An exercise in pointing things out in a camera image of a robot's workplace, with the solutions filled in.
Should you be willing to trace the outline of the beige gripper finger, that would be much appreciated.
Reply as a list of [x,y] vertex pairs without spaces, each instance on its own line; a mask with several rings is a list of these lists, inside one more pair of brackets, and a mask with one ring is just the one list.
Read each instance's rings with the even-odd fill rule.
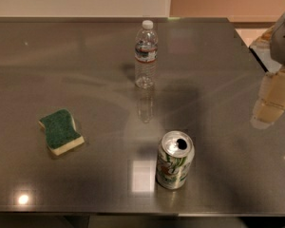
[[251,124],[256,129],[266,129],[274,124],[284,111],[285,66],[282,66],[279,71],[267,72],[263,77]]

